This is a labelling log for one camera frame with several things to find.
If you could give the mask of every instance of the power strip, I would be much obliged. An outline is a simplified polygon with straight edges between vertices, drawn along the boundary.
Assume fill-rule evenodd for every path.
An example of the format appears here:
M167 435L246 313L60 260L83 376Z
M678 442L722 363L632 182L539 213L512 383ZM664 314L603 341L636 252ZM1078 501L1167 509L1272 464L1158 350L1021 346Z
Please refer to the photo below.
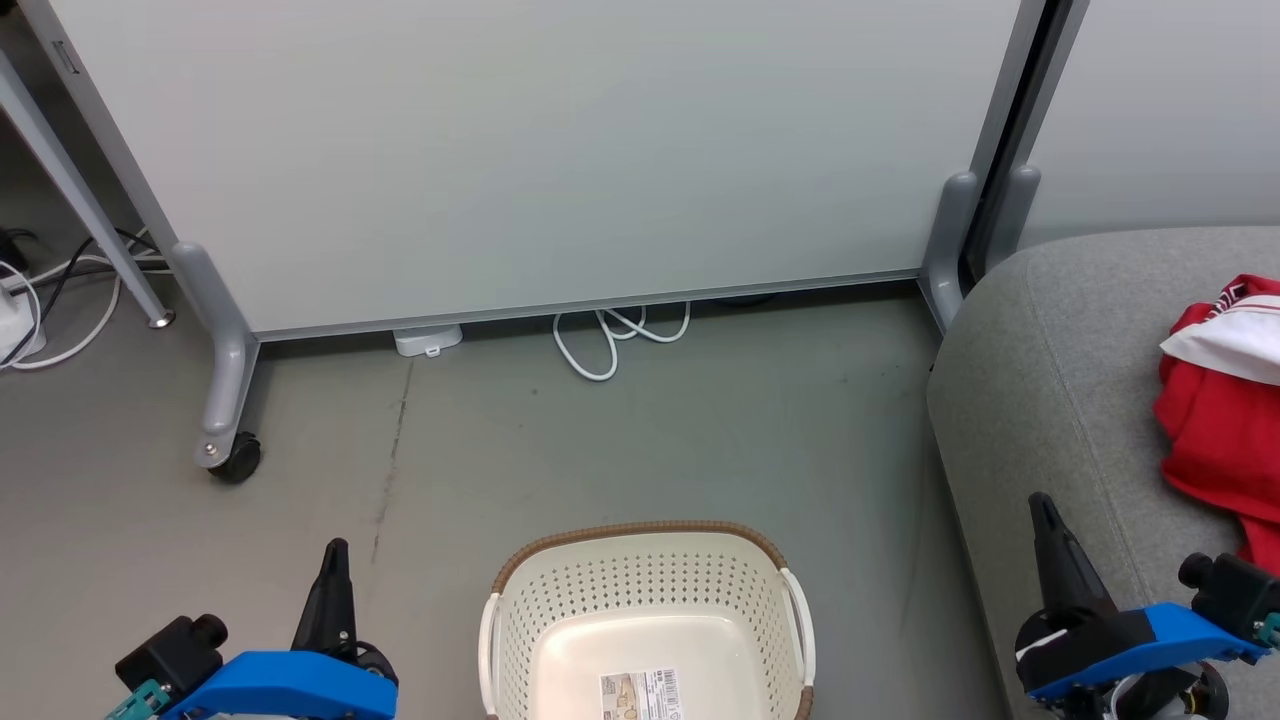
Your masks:
M27 337L35 320L31 314L31 297L28 293L10 296L9 290L22 287L22 278L8 275L0 279L0 359L6 357L13 348ZM27 343L26 351L14 357L22 360L27 355L40 352L45 347L45 328L40 328L32 342Z

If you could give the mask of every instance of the gray floor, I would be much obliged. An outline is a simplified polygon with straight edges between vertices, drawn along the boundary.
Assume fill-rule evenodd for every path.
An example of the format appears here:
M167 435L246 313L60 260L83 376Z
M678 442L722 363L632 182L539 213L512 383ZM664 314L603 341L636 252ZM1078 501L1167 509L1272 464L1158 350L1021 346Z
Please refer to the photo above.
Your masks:
M434 360L387 336L271 346L248 419L266 456L229 488L191 462L209 341L165 283L170 329L124 299L82 356L0 373L6 715L104 715L114 661L178 614L220 615L230 653L285 646L342 536L401 716L480 717L475 633L512 551L709 518L767 533L804 583L817 719L1004 716L924 419L937 341L909 288L700 306L676 345L623 343L604 384L571 373L545 320L471 328ZM68 293L54 345L106 287ZM593 331L568 342L603 359Z

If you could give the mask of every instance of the blue gripper arm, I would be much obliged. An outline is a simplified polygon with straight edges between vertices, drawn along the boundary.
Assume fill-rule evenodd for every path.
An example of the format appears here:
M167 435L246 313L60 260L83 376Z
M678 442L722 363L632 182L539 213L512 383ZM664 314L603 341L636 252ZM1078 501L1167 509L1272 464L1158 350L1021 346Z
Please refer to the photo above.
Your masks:
M1117 643L1128 643L1128 647ZM1101 650L1108 644L1115 650L1114 655ZM1103 687L1129 675L1201 660L1240 659L1253 664L1270 652L1270 648L1242 641L1187 607L1166 602L1082 625L1028 650L1018 666L1032 688L1027 694L1053 702L1066 697L1075 687ZM1039 678L1052 676L1059 667L1073 664L1079 669L1039 685Z
M320 720L392 720L396 684L340 660L302 651L236 656L161 720L287 715Z

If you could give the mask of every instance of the whiteboard leg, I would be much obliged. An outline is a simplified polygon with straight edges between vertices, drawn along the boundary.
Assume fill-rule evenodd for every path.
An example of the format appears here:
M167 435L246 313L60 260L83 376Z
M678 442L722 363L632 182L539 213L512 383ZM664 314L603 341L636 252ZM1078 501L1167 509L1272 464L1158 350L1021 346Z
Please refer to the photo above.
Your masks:
M938 200L938 211L933 217L929 245L924 251L920 291L943 333L964 300L959 278L960 250L980 190L974 173L956 173L947 178Z
M182 274L191 304L214 340L214 377L196 442L196 465L214 469L230 457L261 343L204 247L179 242L170 261Z

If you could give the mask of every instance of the gray sofa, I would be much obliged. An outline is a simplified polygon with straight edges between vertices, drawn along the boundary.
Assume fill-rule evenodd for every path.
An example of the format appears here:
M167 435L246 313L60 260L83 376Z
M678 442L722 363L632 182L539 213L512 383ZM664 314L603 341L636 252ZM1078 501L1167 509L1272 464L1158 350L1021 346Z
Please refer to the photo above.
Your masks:
M1234 551L1233 516L1165 483L1158 343L1239 273L1280 277L1280 228L1079 237L1018 252L968 296L929 380L929 416L1018 720L1014 638L1039 609L1027 497L1053 496L1121 607L1187 602L1178 568ZM1280 714L1280 661L1222 669L1231 717Z

